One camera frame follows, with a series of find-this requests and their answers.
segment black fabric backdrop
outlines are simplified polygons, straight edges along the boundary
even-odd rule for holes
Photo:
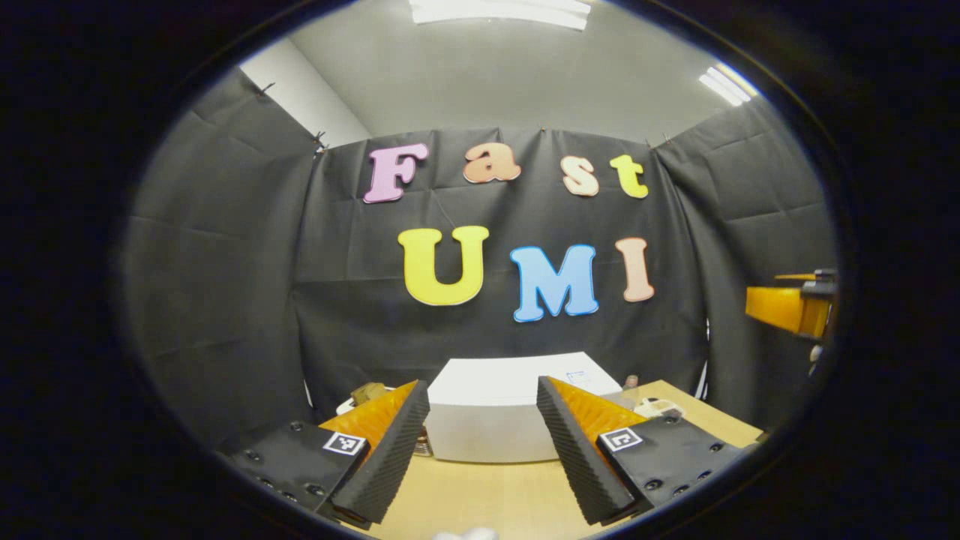
[[[132,338],[206,444],[308,418],[290,267],[314,145],[239,70],[172,129],[134,201]]]
[[[585,351],[618,380],[665,379],[692,392],[709,357],[708,400],[762,428],[803,385],[810,344],[743,313],[745,287],[833,264],[820,187],[803,152],[755,99],[650,151],[599,135],[496,128],[379,137],[313,160],[311,135],[239,71],[169,134],[137,193],[123,269],[133,340],[170,406],[207,444],[266,423],[328,418],[368,380],[432,380],[452,356]],[[466,150],[509,144],[510,182],[468,184]],[[398,201],[367,205],[371,150],[425,143]],[[619,187],[609,161],[629,154],[650,195]],[[560,159],[596,168],[578,197]],[[403,284],[396,236],[430,227],[437,275],[461,274],[456,226],[482,225],[484,285],[471,301],[430,307]],[[647,240],[655,296],[630,304],[613,243]],[[509,253],[539,246],[558,268],[593,246],[590,314],[517,323]],[[710,341],[705,321],[710,319]]]
[[[403,197],[362,201],[370,188],[370,152],[424,143]],[[514,150],[520,176],[470,184],[464,154],[484,142]],[[629,154],[643,165],[644,199],[620,188],[609,161]],[[564,187],[560,161],[589,159],[600,192],[579,197]],[[450,233],[480,225],[484,284],[459,306],[432,307],[407,292],[403,248],[397,235],[414,228],[444,235],[436,249],[441,282],[461,275],[461,251]],[[623,299],[623,256],[613,243],[646,239],[647,271],[656,289],[639,303]],[[559,269],[569,246],[596,249],[593,291],[599,309],[589,315],[518,323],[519,272],[510,252],[539,246]],[[300,229],[294,304],[300,321],[303,366],[322,415],[329,416],[350,390],[369,380],[397,385],[432,380],[451,357],[535,356],[585,351],[615,379],[637,373],[642,381],[666,379],[692,392],[707,358],[706,318],[700,278],[684,213],[649,149],[598,135],[486,129],[379,137],[328,151],[314,169]]]

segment blue letter m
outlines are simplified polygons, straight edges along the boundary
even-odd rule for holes
[[[593,299],[592,275],[596,253],[592,246],[570,246],[560,272],[555,272],[546,254],[538,247],[527,246],[510,252],[510,259],[520,269],[520,309],[514,312],[514,319],[518,323],[529,323],[543,318],[543,309],[537,304],[538,292],[554,317],[560,314],[566,291],[570,291],[567,315],[586,315],[596,311],[599,305]]]

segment table surface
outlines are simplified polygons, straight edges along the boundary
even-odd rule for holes
[[[691,423],[737,447],[761,434],[663,380],[626,390],[624,396],[635,402],[669,400]],[[490,464],[414,455],[383,523],[363,532],[385,540],[430,540],[441,531],[462,534],[487,527],[500,540],[574,540],[614,525],[587,525],[558,459]]]

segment ceiling light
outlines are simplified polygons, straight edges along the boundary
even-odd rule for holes
[[[747,92],[743,91],[743,88],[737,86],[724,76],[723,73],[720,73],[715,68],[710,68],[707,70],[707,76],[720,83],[720,85],[727,89],[731,94],[735,95],[740,101],[750,101],[750,96],[747,95]]]
[[[717,83],[709,75],[701,75],[700,82],[706,85],[709,89],[718,93],[720,97],[729,101],[730,104],[733,105],[734,107],[737,107],[743,103],[743,100],[733,95],[729,90],[724,88],[724,86],[721,85],[720,83]]]
[[[716,67],[718,70],[720,70],[721,73],[726,75],[731,81],[735,82],[738,86],[743,88],[743,91],[750,94],[751,97],[757,96],[756,88],[754,88],[753,85],[748,83],[743,77],[740,77],[739,73],[737,73],[736,71],[733,71],[732,69],[730,69],[729,67],[727,67],[722,63],[718,63]]]
[[[424,24],[469,18],[510,18],[587,27],[590,6],[575,0],[410,0],[414,22]]]

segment white box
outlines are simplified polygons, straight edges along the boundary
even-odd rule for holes
[[[427,389],[425,424],[433,455],[485,463],[557,459],[537,409],[541,375],[608,399],[621,393],[621,386],[585,353],[452,358]]]

